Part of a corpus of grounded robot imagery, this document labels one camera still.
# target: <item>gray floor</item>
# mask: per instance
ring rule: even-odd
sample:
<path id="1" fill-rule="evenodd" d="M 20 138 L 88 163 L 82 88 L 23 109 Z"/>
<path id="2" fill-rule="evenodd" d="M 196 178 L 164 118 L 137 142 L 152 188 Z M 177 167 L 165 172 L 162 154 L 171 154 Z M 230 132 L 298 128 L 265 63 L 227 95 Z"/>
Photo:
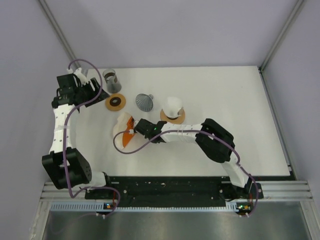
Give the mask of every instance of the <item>gray floor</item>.
<path id="1" fill-rule="evenodd" d="M 310 240 L 298 202 L 259 203 L 249 219 L 235 213 L 118 212 L 103 220 L 51 212 L 44 240 Z"/>

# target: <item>gray wall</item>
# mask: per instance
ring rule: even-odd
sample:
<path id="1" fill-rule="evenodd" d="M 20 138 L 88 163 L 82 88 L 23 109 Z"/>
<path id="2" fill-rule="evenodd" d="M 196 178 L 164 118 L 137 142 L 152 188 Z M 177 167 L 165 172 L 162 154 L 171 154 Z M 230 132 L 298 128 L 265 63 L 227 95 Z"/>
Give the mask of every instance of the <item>gray wall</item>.
<path id="1" fill-rule="evenodd" d="M 298 175 L 320 209 L 320 1 L 308 0 L 266 70 Z"/>
<path id="2" fill-rule="evenodd" d="M 47 174 L 56 76 L 68 59 L 35 0 L 0 1 L 0 238 L 29 236 Z"/>
<path id="3" fill-rule="evenodd" d="M 47 0 L 99 67 L 260 65 L 296 0 Z"/>

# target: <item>white wall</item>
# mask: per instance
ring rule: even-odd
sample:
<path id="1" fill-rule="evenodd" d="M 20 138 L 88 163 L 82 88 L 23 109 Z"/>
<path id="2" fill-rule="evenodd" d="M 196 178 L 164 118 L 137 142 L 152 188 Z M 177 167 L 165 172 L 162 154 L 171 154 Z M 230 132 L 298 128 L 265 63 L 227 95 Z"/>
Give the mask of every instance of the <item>white wall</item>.
<path id="1" fill-rule="evenodd" d="M 320 1 L 308 0 L 266 70 L 298 176 L 320 210 Z"/>
<path id="2" fill-rule="evenodd" d="M 68 59 L 35 0 L 0 1 L 0 238 L 25 240 L 47 174 L 51 101 Z"/>
<path id="3" fill-rule="evenodd" d="M 99 67 L 260 65 L 296 0 L 46 0 Z"/>

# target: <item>table surface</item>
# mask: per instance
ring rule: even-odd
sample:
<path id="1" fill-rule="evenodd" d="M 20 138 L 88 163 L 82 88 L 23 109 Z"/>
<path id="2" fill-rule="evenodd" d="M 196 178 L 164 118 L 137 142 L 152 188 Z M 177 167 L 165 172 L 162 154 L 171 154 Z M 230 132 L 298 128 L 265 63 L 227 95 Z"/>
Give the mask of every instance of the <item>table surface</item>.
<path id="1" fill-rule="evenodd" d="M 254 176 L 288 176 L 288 165 L 256 66 L 166 67 L 115 69 L 126 105 L 109 111 L 105 101 L 81 107 L 77 121 L 76 147 L 96 171 L 110 176 L 227 176 L 196 144 L 184 142 L 149 144 L 124 155 L 112 144 L 112 130 L 122 112 L 157 123 L 167 97 L 183 101 L 183 124 L 212 118 L 234 136 L 241 164 Z M 88 78 L 98 74 L 89 69 Z M 135 103 L 137 94 L 152 94 L 154 108 L 143 112 Z M 147 140 L 136 134 L 124 151 Z"/>

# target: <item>tabletop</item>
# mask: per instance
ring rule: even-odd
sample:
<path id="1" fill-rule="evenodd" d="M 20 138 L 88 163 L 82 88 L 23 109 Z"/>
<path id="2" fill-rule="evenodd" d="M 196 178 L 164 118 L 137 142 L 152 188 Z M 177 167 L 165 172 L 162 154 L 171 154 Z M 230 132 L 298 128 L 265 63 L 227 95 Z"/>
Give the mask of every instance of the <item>tabletop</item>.
<path id="1" fill-rule="evenodd" d="M 241 164 L 249 173 L 290 174 L 256 66 L 116 68 L 115 72 L 125 107 L 109 111 L 105 101 L 83 106 L 77 121 L 76 147 L 93 170 L 110 176 L 226 176 L 219 163 L 192 143 L 151 143 L 130 155 L 115 150 L 112 132 L 122 112 L 135 120 L 157 123 L 164 100 L 178 97 L 185 110 L 183 124 L 214 119 L 234 136 Z M 99 81 L 94 69 L 88 70 L 87 77 Z M 104 80 L 102 86 L 107 91 Z M 138 109 L 135 98 L 140 93 L 153 95 L 152 111 Z M 124 151 L 135 150 L 146 141 L 136 134 Z"/>

